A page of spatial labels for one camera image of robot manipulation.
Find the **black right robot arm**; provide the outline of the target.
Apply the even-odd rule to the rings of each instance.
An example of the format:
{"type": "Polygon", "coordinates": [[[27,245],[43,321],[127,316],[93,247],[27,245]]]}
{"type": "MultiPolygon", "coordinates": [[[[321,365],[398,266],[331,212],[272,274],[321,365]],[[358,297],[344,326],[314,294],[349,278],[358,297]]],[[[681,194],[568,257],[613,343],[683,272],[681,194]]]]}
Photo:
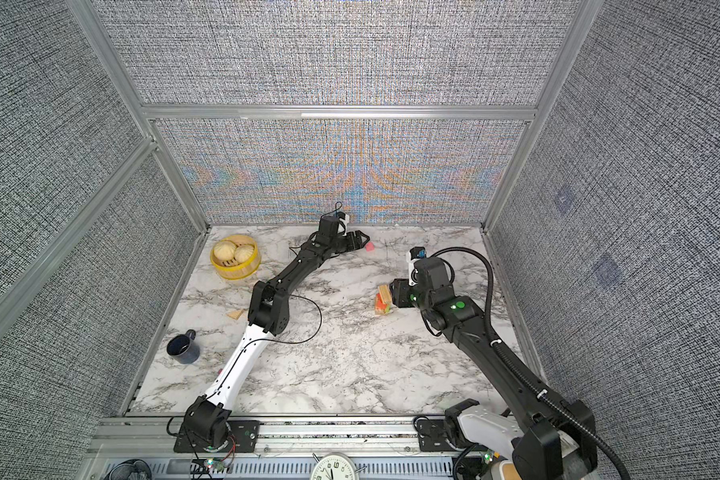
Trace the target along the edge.
{"type": "Polygon", "coordinates": [[[549,388],[485,323],[486,311],[451,285],[437,288],[396,279],[391,298],[416,308],[425,325],[472,360],[503,398],[512,420],[467,399],[446,409],[444,436],[467,455],[482,446],[497,453],[522,479],[582,479],[598,466],[595,420],[580,401],[549,388]]]}

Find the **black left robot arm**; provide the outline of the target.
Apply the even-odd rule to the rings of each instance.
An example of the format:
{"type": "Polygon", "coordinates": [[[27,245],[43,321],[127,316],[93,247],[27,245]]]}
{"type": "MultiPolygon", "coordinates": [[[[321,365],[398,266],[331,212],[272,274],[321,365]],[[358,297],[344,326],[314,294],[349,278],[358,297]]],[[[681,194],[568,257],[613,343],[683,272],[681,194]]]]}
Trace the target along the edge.
{"type": "Polygon", "coordinates": [[[360,230],[328,236],[316,232],[302,243],[295,258],[278,275],[254,285],[248,326],[238,346],[184,414],[181,428],[191,447],[219,451],[227,446],[233,401],[264,349],[283,342],[279,335],[288,325],[294,290],[327,260],[363,249],[369,242],[370,237],[360,230]]]}

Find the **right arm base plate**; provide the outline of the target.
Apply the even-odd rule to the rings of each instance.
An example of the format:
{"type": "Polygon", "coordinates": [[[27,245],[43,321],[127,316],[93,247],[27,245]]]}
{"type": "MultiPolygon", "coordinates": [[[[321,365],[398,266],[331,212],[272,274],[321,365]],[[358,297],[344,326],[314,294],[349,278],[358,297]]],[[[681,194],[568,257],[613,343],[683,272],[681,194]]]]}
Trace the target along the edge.
{"type": "Polygon", "coordinates": [[[417,416],[413,419],[413,427],[416,430],[419,449],[425,453],[456,452],[448,440],[445,430],[445,422],[442,418],[430,418],[417,416]]]}

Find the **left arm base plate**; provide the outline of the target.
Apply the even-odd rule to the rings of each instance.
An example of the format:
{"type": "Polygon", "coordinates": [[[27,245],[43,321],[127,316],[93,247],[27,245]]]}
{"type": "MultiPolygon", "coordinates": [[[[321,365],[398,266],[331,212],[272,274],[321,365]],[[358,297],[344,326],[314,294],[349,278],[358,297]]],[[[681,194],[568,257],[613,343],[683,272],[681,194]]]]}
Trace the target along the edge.
{"type": "Polygon", "coordinates": [[[241,420],[227,422],[227,436],[218,447],[213,447],[208,441],[202,440],[199,436],[187,432],[184,425],[181,425],[174,437],[174,453],[253,453],[259,436],[260,423],[255,420],[241,420]]]}

